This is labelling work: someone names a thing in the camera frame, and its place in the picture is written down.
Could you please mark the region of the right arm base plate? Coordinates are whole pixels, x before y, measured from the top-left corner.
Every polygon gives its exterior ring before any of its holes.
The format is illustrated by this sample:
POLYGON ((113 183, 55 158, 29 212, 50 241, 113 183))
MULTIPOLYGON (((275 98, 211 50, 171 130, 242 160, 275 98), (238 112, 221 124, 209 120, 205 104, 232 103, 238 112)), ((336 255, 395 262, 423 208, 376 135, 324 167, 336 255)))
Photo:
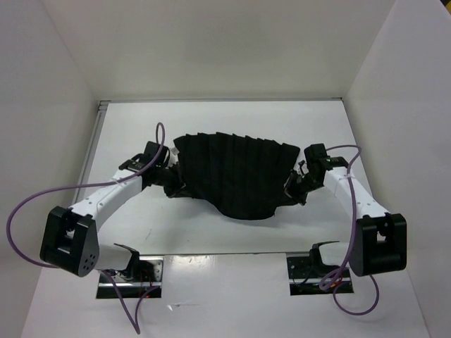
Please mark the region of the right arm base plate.
POLYGON ((319 282, 329 272, 338 268, 337 265, 326 265, 318 258, 311 256, 289 255, 286 258, 288 268, 288 282, 291 296, 308 296, 332 294, 340 286, 338 294, 351 294, 354 292, 350 272, 345 270, 338 281, 328 290, 322 291, 319 282))

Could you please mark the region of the black skirt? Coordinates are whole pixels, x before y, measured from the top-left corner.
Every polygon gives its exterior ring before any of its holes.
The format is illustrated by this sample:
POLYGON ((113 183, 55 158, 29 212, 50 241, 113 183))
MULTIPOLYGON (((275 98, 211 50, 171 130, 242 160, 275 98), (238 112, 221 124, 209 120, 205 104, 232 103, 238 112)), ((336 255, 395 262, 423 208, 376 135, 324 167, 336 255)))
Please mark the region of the black skirt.
POLYGON ((174 141, 178 162, 170 167, 169 198, 208 201, 238 220, 264 220, 295 201, 284 192, 300 149, 235 134, 198 133, 174 141))

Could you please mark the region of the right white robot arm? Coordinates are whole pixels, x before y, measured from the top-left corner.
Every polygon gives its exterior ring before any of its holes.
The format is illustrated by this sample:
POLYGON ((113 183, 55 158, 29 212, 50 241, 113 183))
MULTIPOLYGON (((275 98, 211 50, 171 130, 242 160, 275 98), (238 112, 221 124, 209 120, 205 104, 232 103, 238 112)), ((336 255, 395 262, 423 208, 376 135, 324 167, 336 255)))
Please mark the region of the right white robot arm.
POLYGON ((407 221, 380 205, 354 177, 343 157, 310 159, 306 173, 293 170, 285 193, 299 204, 308 193, 325 187, 352 221, 351 251, 347 264, 362 277, 404 270, 407 266, 407 221))

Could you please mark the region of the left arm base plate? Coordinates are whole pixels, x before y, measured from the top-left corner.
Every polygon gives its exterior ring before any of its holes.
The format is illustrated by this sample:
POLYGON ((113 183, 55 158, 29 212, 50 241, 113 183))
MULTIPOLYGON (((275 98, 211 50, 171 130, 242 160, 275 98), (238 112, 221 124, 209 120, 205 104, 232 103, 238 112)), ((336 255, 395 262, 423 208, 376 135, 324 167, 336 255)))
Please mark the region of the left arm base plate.
POLYGON ((163 263, 163 257, 145 256, 140 258, 137 270, 133 273, 119 270, 107 270, 106 273, 100 272, 96 298, 118 298, 112 280, 116 283, 119 294, 124 299, 161 298, 163 263))

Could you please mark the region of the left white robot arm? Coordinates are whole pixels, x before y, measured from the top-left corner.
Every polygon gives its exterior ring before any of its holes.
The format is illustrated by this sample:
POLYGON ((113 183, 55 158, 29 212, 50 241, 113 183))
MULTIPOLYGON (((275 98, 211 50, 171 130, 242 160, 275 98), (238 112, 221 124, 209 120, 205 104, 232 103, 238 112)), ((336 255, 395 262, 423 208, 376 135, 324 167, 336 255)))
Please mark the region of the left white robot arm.
POLYGON ((47 217, 39 257, 49 265, 84 277, 93 270, 115 270, 124 281, 140 274, 140 253, 124 244, 102 245, 98 233, 128 200, 145 188, 158 185, 176 192, 183 186, 177 160, 138 161, 119 166, 106 186, 67 208, 57 206, 47 217))

